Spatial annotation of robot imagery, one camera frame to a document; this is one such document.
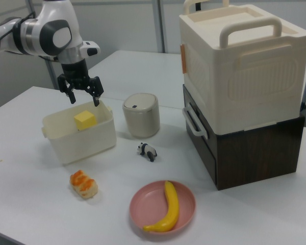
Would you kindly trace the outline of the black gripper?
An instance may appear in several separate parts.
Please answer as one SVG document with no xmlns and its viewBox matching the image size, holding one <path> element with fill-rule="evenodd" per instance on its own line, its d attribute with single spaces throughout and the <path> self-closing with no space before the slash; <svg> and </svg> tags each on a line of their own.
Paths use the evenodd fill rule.
<svg viewBox="0 0 306 245">
<path fill-rule="evenodd" d="M 100 104 L 99 99 L 104 89 L 98 76 L 94 78 L 89 77 L 86 60 L 82 59 L 72 64 L 61 64 L 61 66 L 63 74 L 57 77 L 60 92 L 66 94 L 71 104 L 74 104 L 76 99 L 73 88 L 85 90 L 92 96 L 94 106 L 97 107 Z"/>
</svg>

